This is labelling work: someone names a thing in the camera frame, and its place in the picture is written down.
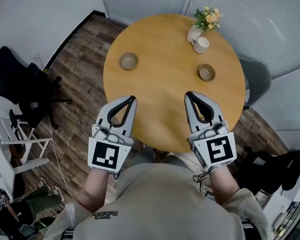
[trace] gray chair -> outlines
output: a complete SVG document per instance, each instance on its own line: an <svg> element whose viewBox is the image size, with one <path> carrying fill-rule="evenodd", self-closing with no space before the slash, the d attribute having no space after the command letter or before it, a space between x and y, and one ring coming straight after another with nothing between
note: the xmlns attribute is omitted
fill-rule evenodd
<svg viewBox="0 0 300 240"><path fill-rule="evenodd" d="M240 59L240 63L248 82L245 88L250 89L249 99L243 107L243 110L247 110L270 89L271 74L261 62Z"/></svg>

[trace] round wooden table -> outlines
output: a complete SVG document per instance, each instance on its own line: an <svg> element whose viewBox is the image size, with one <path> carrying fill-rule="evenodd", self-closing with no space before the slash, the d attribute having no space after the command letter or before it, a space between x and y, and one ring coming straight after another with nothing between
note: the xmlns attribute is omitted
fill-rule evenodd
<svg viewBox="0 0 300 240"><path fill-rule="evenodd" d="M228 121L237 123L245 102L245 78L231 45L217 31L204 34L210 46L203 54L193 50L187 34L194 19L178 14L143 18L127 27L106 56L103 84L108 102L126 95L137 99L132 135L154 148L189 152L191 134L184 103L185 93L195 91L217 102ZM136 68L124 70L119 58L137 54ZM216 71L211 82L199 78L198 66L210 64ZM122 119L123 112L116 116Z"/></svg>

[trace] person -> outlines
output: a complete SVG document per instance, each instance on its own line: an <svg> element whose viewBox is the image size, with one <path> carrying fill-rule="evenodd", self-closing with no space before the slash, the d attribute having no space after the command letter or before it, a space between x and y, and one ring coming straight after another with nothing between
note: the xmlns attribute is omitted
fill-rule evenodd
<svg viewBox="0 0 300 240"><path fill-rule="evenodd" d="M168 155L152 163L153 158L150 147L137 154L120 174L116 200L106 205L109 173L92 169L77 200L65 206L44 239L59 240L65 230L74 230L74 240L270 239L257 200L239 188L227 166L209 174L214 202L199 192L182 160Z"/></svg>
<svg viewBox="0 0 300 240"><path fill-rule="evenodd" d="M21 200L9 203L5 197L5 207L0 210L0 235L13 238L18 235L23 224L31 225L41 211L61 205L65 200L60 188L53 186L53 195L49 195L51 187L43 177L39 177L39 188Z"/></svg>

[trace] white mug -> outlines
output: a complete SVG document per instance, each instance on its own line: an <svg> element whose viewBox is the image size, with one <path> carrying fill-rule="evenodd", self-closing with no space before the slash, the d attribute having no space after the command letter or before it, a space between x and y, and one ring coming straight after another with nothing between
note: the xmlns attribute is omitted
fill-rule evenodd
<svg viewBox="0 0 300 240"><path fill-rule="evenodd" d="M203 54L210 45L208 39L204 37L198 37L197 39L193 39L191 44L193 44L193 49L198 54Z"/></svg>

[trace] beige t-shirt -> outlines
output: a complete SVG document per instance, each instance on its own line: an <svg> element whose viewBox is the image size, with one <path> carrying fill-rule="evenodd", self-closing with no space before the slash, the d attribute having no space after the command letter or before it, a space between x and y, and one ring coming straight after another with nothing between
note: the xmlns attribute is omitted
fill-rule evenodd
<svg viewBox="0 0 300 240"><path fill-rule="evenodd" d="M221 206L200 194L190 170L165 163L124 171L117 199L92 215L78 203L71 207L72 217L62 213L67 216L55 220L45 239L60 239L72 225L74 240L244 240L241 218L250 219L263 240L270 239L267 219L249 190L241 189Z"/></svg>

